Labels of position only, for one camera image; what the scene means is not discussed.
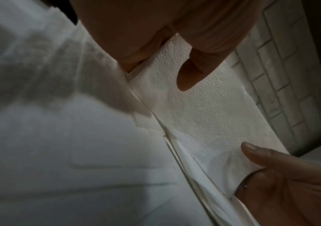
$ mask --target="skin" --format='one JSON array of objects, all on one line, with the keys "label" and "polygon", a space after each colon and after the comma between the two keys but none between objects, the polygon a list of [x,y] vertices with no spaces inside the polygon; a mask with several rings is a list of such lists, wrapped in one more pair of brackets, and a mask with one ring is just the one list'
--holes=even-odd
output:
[{"label": "skin", "polygon": [[321,226],[320,165],[249,143],[241,149],[265,167],[236,193],[261,226]]},{"label": "skin", "polygon": [[[127,71],[175,33],[191,46],[177,77],[186,91],[209,75],[249,33],[265,0],[70,0],[93,39]],[[321,166],[248,143],[264,170],[236,196],[261,226],[321,226]]]},{"label": "skin", "polygon": [[127,71],[179,33],[193,48],[180,68],[182,91],[203,80],[244,39],[265,0],[71,0],[93,39]]}]

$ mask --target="paper towel sheet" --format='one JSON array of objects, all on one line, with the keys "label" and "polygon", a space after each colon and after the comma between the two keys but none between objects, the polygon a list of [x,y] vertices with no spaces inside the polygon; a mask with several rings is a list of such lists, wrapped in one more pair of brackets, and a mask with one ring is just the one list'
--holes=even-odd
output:
[{"label": "paper towel sheet", "polygon": [[229,198],[260,169],[242,154],[241,142],[287,151],[226,63],[189,91],[178,90],[176,76],[190,49],[173,37],[130,86]]}]

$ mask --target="paper towel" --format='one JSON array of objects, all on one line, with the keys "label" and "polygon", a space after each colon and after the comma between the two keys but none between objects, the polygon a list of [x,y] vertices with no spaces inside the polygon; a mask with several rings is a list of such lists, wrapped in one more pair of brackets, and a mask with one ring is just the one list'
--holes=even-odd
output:
[{"label": "paper towel", "polygon": [[226,63],[189,91],[178,90],[176,76],[190,50],[180,36],[173,37],[130,86],[229,198],[260,169],[242,154],[241,142],[287,151]]}]

